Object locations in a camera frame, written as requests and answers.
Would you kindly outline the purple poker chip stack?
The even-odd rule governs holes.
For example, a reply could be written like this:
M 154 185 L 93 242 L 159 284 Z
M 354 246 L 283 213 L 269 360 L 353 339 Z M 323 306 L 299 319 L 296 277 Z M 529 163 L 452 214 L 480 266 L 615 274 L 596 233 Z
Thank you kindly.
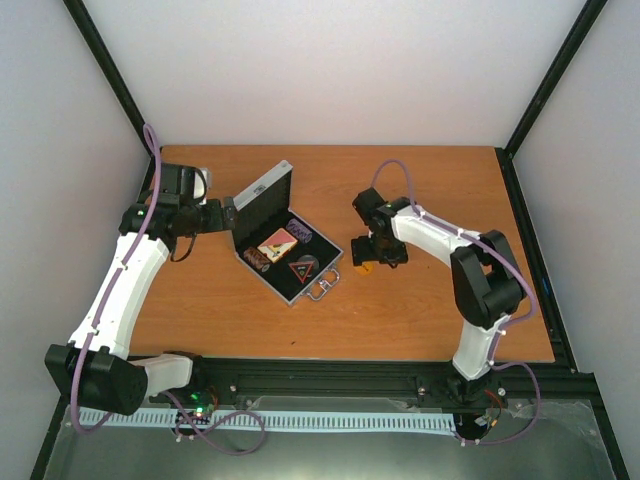
M 303 244 L 308 244 L 313 238 L 313 231 L 297 219 L 291 219 L 286 230 Z

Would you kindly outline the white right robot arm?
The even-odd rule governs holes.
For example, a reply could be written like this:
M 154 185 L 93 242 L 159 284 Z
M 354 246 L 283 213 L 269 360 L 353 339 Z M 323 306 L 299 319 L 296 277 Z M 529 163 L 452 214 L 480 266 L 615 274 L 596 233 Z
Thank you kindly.
M 408 262 L 412 245 L 450 268 L 463 318 L 450 389 L 466 394 L 489 373 L 496 336 L 530 295 L 508 240 L 497 230 L 465 230 L 407 197 L 386 201 L 374 188 L 360 192 L 352 206 L 368 228 L 351 241 L 354 266 L 376 262 L 395 268 Z

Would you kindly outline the orange round dealer button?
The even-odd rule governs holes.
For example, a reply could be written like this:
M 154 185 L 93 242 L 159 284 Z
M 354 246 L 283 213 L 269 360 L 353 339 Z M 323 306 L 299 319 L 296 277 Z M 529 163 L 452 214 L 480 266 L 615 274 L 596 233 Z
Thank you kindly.
M 373 272 L 374 264 L 372 262 L 363 262 L 361 265 L 354 267 L 359 275 L 366 276 Z

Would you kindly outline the black red triangular button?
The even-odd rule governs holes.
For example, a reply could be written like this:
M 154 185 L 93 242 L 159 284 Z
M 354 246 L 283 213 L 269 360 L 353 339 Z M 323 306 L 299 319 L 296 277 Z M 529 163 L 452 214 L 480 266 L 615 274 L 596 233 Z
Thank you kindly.
M 288 266 L 301 284 L 305 284 L 316 270 L 315 262 L 311 260 L 291 262 Z

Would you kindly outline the clear round plastic disc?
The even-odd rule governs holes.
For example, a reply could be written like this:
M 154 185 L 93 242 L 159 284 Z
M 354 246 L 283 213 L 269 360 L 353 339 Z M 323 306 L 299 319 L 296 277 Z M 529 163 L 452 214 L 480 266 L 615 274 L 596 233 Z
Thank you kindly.
M 319 269 L 319 261 L 313 255 L 303 255 L 298 262 L 301 264 L 298 271 L 304 278 L 312 276 Z

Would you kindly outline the playing card deck box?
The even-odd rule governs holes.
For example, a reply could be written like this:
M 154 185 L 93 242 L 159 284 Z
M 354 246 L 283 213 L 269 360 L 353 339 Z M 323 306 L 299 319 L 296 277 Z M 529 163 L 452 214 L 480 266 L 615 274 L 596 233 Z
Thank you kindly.
M 260 243 L 257 249 L 272 263 L 276 263 L 289 253 L 297 243 L 298 240 L 285 228 L 279 228 L 266 240 Z

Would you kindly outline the aluminium poker case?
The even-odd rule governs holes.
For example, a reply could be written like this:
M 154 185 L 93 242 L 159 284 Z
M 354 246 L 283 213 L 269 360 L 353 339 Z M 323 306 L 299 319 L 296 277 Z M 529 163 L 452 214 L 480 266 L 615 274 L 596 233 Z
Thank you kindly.
M 319 301 L 340 281 L 343 250 L 291 207 L 293 166 L 286 160 L 235 196 L 236 257 L 287 305 Z

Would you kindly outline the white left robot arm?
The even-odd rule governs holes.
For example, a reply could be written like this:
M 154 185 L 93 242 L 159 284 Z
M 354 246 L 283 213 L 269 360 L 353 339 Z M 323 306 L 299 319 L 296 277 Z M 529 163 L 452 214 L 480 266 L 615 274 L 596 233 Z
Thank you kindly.
M 129 358 L 139 313 L 160 268 L 179 238 L 228 231 L 235 223 L 231 198 L 202 203 L 137 203 L 123 215 L 114 258 L 96 299 L 64 345 L 53 344 L 45 366 L 74 410 L 131 415 L 149 397 L 174 390 L 186 402 L 201 400 L 208 378 L 192 354 Z

